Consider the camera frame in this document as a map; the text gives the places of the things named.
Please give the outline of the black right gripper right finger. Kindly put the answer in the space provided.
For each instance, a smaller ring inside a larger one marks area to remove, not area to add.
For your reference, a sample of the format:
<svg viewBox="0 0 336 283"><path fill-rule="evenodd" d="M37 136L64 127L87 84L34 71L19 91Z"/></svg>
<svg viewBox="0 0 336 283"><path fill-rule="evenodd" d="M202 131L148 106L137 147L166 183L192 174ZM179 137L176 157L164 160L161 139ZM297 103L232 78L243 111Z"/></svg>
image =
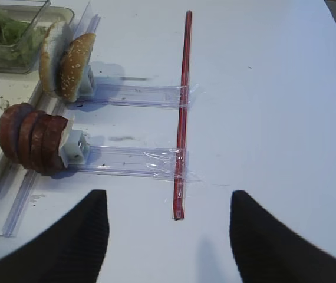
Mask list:
<svg viewBox="0 0 336 283"><path fill-rule="evenodd" d="M336 258L306 241L247 192L230 201L229 239L243 282L336 282Z"/></svg>

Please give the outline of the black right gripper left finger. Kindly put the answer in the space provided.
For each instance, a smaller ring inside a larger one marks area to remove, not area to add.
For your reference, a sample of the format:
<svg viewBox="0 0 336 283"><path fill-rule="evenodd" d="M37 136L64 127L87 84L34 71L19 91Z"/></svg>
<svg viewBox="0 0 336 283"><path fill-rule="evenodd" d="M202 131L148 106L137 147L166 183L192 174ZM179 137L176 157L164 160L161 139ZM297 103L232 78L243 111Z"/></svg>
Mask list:
<svg viewBox="0 0 336 283"><path fill-rule="evenodd" d="M107 195L92 190L42 234L0 259L0 282L96 282L109 239Z"/></svg>

